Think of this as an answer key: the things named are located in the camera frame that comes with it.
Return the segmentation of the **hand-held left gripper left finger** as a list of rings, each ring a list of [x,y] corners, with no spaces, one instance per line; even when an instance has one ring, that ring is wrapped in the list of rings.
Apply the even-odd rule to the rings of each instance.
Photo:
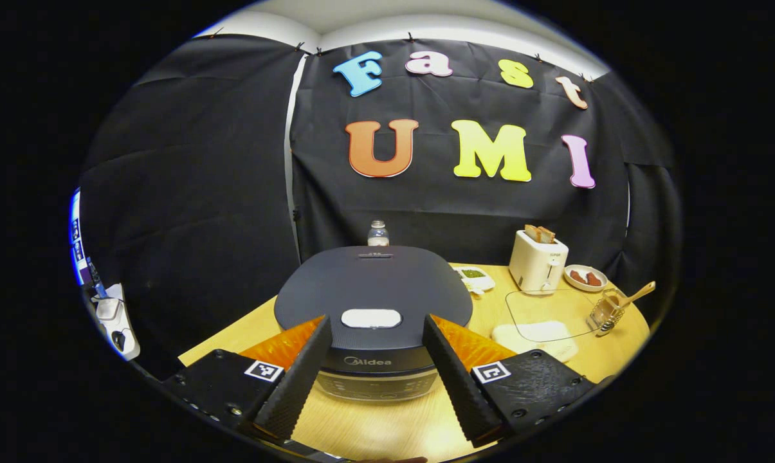
[[[214,349],[163,381],[176,399],[236,433],[292,436],[333,341],[319,316],[235,354]]]

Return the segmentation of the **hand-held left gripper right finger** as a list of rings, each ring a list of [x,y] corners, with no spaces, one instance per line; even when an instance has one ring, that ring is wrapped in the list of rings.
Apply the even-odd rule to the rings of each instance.
[[[546,351],[516,354],[434,314],[424,319],[423,345],[476,448],[539,433],[597,390]]]

